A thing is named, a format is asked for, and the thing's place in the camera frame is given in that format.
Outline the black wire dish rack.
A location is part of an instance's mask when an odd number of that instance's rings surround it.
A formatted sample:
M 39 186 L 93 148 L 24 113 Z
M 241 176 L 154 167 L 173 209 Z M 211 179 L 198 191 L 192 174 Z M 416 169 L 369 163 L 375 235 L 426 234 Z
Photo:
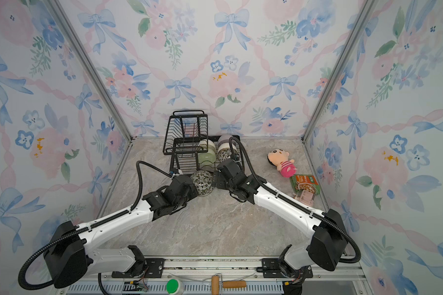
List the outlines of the black wire dish rack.
M 169 173 L 192 175 L 198 170 L 213 172 L 220 163 L 218 161 L 218 139 L 220 135 L 212 135 L 209 131 L 209 116 L 203 110 L 178 110 L 174 111 L 168 119 L 162 152 L 171 158 Z M 200 167 L 198 153 L 209 152 L 202 150 L 198 144 L 203 139 L 215 143 L 216 162 L 214 165 Z M 234 143 L 237 151 L 235 158 L 240 167 L 244 166 L 244 156 L 239 151 L 239 145 Z

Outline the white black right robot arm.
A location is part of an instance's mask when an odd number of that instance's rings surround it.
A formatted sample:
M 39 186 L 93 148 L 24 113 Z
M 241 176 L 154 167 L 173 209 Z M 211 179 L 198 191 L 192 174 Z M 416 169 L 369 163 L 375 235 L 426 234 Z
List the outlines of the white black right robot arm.
M 247 176 L 244 172 L 216 170 L 212 185 L 230 192 L 239 202 L 265 208 L 290 224 L 308 238 L 307 242 L 287 246 L 278 258 L 278 271 L 291 278 L 305 274 L 317 265 L 334 271 L 339 263 L 353 263 L 343 256 L 348 245 L 341 216 L 333 210 L 323 212 L 306 206 L 277 190 L 264 178 Z

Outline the light green bowl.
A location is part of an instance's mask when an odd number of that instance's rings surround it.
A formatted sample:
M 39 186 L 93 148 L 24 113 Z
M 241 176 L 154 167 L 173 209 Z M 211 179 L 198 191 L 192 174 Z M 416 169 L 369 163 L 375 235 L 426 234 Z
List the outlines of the light green bowl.
M 216 155 L 214 152 L 201 152 L 198 153 L 198 163 L 200 167 L 214 165 L 216 162 Z

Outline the lavender bowl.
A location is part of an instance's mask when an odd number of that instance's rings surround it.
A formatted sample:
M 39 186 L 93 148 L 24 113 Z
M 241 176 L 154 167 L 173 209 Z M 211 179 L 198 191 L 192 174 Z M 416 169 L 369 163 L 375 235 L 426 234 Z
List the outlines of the lavender bowl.
M 229 143 L 231 137 L 233 137 L 233 136 L 230 135 L 230 134 L 222 135 L 222 136 L 218 139 L 218 141 L 217 141 L 218 145 L 220 146 L 220 145 L 223 145 L 223 144 L 225 144 L 225 143 Z

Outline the black floral bowl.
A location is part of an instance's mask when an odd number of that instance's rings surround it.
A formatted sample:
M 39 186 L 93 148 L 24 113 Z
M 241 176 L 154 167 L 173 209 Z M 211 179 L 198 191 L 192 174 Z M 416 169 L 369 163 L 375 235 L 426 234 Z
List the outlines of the black floral bowl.
M 230 147 L 221 148 L 218 152 L 218 155 L 217 155 L 218 161 L 220 163 L 222 163 L 222 162 L 230 159 L 231 155 L 232 155 L 232 151 L 231 151 Z
M 214 189 L 212 187 L 212 173 L 205 170 L 198 170 L 191 175 L 191 179 L 196 187 L 199 197 L 206 197 L 212 193 Z

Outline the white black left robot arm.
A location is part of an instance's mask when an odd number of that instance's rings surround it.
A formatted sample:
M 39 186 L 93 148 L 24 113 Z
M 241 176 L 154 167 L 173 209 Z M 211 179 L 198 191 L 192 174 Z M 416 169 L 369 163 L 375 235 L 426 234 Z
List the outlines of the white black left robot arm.
M 157 191 L 139 194 L 135 203 L 112 215 L 78 226 L 70 222 L 61 224 L 50 241 L 52 246 L 43 254 L 51 284 L 64 288 L 86 275 L 106 272 L 130 277 L 143 274 L 148 266 L 139 247 L 103 249 L 101 246 L 134 227 L 177 213 L 197 196 L 191 178 L 179 176 Z

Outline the cream white bowl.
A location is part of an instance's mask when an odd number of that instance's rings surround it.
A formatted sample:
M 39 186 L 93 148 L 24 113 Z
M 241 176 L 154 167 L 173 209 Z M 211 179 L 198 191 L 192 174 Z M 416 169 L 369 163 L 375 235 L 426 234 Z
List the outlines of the cream white bowl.
M 234 151 L 237 151 L 237 147 L 236 147 L 236 145 L 233 143 L 232 144 L 232 146 L 233 146 L 233 150 Z M 222 143 L 221 145 L 219 145 L 219 147 L 218 147 L 218 152 L 220 152 L 220 151 L 223 151 L 223 150 L 230 150 L 230 144 L 229 144 L 229 142 L 225 142 L 225 143 Z

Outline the cream speckled bowl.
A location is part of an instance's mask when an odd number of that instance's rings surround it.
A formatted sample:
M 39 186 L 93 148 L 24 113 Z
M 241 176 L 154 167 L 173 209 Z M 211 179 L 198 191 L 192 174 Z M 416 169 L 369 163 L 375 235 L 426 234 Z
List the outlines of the cream speckled bowl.
M 216 146 L 215 143 L 209 139 L 203 139 L 199 142 L 198 146 L 202 149 L 202 150 L 208 150 L 210 152 L 215 152 L 216 151 Z

